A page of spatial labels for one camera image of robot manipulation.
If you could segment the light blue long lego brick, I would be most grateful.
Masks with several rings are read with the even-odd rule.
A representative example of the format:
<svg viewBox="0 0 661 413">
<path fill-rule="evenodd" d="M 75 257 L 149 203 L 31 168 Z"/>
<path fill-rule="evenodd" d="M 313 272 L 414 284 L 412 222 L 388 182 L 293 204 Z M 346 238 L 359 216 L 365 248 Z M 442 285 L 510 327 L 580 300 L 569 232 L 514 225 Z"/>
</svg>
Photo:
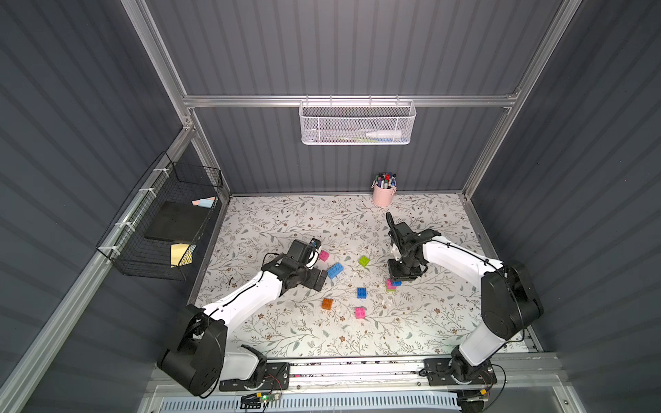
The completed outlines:
<svg viewBox="0 0 661 413">
<path fill-rule="evenodd" d="M 335 279 L 344 271 L 344 266 L 341 263 L 335 263 L 327 270 L 327 275 L 330 279 Z"/>
</svg>

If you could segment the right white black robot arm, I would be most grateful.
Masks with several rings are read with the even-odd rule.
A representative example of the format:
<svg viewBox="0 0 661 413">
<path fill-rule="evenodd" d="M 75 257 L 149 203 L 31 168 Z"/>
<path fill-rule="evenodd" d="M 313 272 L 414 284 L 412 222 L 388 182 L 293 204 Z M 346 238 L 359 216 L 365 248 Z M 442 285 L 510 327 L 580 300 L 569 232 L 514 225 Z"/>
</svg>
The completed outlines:
<svg viewBox="0 0 661 413">
<path fill-rule="evenodd" d="M 394 257 L 387 262 L 393 282 L 412 282 L 430 264 L 444 267 L 471 283 L 480 293 L 481 322 L 456 346 L 444 373 L 459 384 L 470 384 L 491 367 L 490 359 L 512 337 L 539 319 L 544 308 L 528 270 L 504 263 L 451 242 L 440 232 L 413 232 L 386 214 Z"/>
</svg>

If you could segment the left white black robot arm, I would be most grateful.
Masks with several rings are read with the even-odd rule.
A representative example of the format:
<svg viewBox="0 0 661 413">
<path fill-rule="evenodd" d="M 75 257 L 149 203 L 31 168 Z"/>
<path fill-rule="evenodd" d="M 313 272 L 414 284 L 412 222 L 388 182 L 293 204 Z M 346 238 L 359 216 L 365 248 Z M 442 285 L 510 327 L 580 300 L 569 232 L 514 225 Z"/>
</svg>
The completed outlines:
<svg viewBox="0 0 661 413">
<path fill-rule="evenodd" d="M 317 267 L 321 241 L 294 240 L 287 252 L 273 253 L 256 275 L 222 299 L 187 305 L 157 360 L 157 367 L 196 397 L 238 382 L 258 387 L 267 375 L 267 357 L 250 345 L 230 344 L 232 333 L 263 306 L 299 286 L 319 292 L 328 274 Z"/>
</svg>

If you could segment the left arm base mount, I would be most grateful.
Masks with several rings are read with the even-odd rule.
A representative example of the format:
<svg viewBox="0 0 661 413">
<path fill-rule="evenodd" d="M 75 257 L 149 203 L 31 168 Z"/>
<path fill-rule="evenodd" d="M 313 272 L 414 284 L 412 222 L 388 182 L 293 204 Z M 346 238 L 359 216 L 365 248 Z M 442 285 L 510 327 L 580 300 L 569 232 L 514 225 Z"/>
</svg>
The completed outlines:
<svg viewBox="0 0 661 413">
<path fill-rule="evenodd" d="M 221 392 L 270 392 L 288 389 L 291 364 L 288 362 L 266 362 L 248 380 L 222 380 Z"/>
</svg>

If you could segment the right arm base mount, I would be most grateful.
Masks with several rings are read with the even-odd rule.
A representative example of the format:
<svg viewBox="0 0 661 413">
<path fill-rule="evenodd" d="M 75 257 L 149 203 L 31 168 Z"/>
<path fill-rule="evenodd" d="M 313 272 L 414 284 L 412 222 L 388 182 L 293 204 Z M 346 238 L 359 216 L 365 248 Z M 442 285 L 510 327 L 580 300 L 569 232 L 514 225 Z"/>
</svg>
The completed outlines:
<svg viewBox="0 0 661 413">
<path fill-rule="evenodd" d="M 423 368 L 418 371 L 429 385 L 482 385 L 491 388 L 497 384 L 497 375 L 490 361 L 471 366 L 455 358 L 428 358 L 423 360 Z"/>
</svg>

